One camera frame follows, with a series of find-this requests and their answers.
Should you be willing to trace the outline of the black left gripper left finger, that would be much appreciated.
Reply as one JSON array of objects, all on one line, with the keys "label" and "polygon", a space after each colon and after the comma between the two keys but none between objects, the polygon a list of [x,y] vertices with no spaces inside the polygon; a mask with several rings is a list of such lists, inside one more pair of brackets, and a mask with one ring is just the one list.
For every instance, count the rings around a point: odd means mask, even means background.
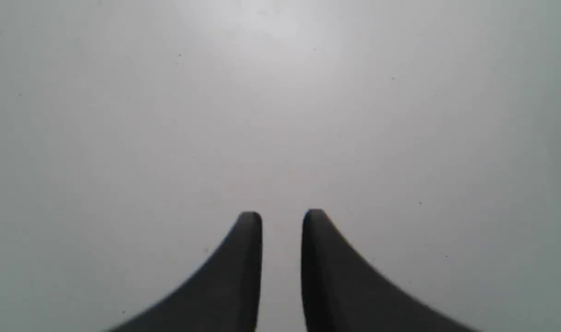
[{"label": "black left gripper left finger", "polygon": [[179,288],[114,332],[254,332],[262,254],[262,218],[240,213],[220,246]]}]

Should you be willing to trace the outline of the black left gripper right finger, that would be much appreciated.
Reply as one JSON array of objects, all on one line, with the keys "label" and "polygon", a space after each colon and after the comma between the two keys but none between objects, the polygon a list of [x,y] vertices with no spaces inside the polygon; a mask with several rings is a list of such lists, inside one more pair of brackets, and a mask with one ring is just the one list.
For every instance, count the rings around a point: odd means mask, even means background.
[{"label": "black left gripper right finger", "polygon": [[301,293],[309,332],[470,332],[378,273],[326,212],[304,215]]}]

